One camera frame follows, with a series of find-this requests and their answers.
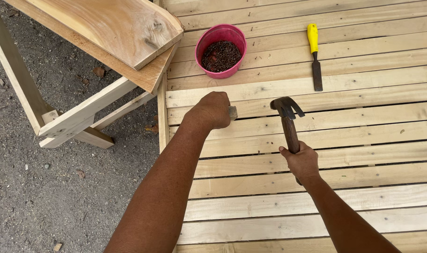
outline forearm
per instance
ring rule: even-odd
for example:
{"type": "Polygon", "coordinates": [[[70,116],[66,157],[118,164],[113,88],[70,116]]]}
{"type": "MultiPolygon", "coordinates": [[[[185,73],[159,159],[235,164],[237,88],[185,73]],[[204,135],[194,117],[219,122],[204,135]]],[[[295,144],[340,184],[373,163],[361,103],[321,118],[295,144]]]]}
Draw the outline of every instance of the forearm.
{"type": "Polygon", "coordinates": [[[140,183],[104,252],[171,252],[211,128],[188,114],[140,183]]]}
{"type": "Polygon", "coordinates": [[[302,181],[318,209],[336,250],[340,252],[399,252],[319,176],[302,181]]]}

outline gravel ground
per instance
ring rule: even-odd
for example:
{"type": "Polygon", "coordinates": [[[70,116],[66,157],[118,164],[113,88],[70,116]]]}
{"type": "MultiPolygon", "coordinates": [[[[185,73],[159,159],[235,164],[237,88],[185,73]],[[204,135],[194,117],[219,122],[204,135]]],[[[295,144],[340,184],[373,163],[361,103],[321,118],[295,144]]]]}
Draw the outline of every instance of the gravel ground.
{"type": "MultiPolygon", "coordinates": [[[[56,109],[68,111],[120,78],[110,70],[99,79],[92,70],[101,62],[2,1],[0,12],[44,100],[56,109]]],[[[0,253],[53,252],[56,243],[63,244],[60,252],[102,252],[159,155],[158,135],[144,130],[156,123],[157,100],[104,129],[115,141],[108,149],[76,140],[42,149],[1,63],[0,79],[0,253]]],[[[134,89],[95,120],[142,92],[134,89]]]]}

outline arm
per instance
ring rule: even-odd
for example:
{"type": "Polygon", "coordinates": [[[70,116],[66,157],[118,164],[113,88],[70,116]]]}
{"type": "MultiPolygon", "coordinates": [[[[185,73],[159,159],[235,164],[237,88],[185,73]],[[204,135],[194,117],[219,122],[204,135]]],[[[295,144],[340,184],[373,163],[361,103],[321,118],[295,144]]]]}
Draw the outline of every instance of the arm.
{"type": "Polygon", "coordinates": [[[104,253],[170,253],[176,245],[194,171],[212,129],[230,124],[225,92],[211,92],[185,116],[138,186],[104,253]]]}
{"type": "Polygon", "coordinates": [[[338,253],[399,253],[385,237],[352,210],[321,178],[318,154],[300,141],[300,151],[290,153],[279,147],[295,175],[313,199],[338,253]]]}

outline wooden bed frame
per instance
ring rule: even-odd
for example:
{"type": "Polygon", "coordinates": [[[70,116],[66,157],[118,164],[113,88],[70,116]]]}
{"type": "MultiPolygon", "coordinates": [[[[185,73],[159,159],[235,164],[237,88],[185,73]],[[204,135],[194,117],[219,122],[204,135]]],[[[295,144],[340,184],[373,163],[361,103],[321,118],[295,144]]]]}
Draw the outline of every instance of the wooden bed frame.
{"type": "Polygon", "coordinates": [[[427,253],[427,0],[163,7],[186,32],[158,93],[160,149],[211,91],[227,92],[239,115],[205,142],[177,252],[335,252],[278,154],[286,143],[269,102],[289,95],[306,112],[295,121],[298,137],[317,150],[322,177],[399,250],[427,253]],[[194,46],[222,22],[245,33],[248,51],[235,75],[214,80],[194,61],[194,46]],[[319,28],[323,92],[313,89],[309,23],[319,28]]]}

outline pink bucket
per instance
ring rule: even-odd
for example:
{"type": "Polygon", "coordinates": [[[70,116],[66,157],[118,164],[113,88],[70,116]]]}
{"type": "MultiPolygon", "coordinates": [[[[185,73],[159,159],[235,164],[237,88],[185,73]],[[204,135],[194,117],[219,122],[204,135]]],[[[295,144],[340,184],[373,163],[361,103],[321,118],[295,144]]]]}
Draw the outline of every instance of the pink bucket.
{"type": "Polygon", "coordinates": [[[246,53],[247,44],[246,39],[244,37],[244,33],[236,26],[229,24],[219,24],[216,26],[212,26],[212,28],[208,29],[198,40],[195,48],[195,58],[198,66],[206,72],[206,74],[210,78],[214,79],[224,79],[232,76],[239,70],[241,61],[246,53]],[[217,41],[231,41],[234,43],[240,50],[242,58],[237,62],[236,65],[231,67],[230,69],[223,72],[210,72],[201,66],[201,59],[204,54],[204,51],[210,44],[217,41]]]}

